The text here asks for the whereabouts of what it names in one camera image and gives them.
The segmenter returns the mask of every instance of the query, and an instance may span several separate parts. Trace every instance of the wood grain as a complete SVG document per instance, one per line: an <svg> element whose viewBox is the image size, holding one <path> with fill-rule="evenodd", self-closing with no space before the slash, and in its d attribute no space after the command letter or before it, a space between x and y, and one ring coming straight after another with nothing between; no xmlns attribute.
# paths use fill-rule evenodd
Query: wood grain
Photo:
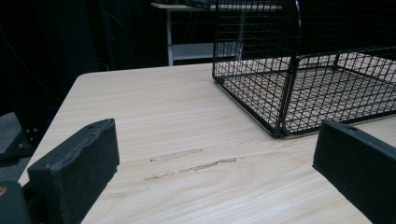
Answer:
<svg viewBox="0 0 396 224"><path fill-rule="evenodd" d="M272 139L211 68L79 77L30 164L84 125L114 118L119 170L84 223L369 223L312 168L315 134ZM394 145L395 122L358 127Z"/></svg>

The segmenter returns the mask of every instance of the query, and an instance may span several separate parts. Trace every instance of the black wire cage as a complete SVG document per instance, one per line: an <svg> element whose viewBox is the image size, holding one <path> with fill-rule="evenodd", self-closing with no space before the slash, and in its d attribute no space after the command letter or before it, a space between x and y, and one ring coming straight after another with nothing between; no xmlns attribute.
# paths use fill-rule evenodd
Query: black wire cage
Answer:
<svg viewBox="0 0 396 224"><path fill-rule="evenodd" d="M396 1L218 0L213 78L273 137L396 113Z"/></svg>

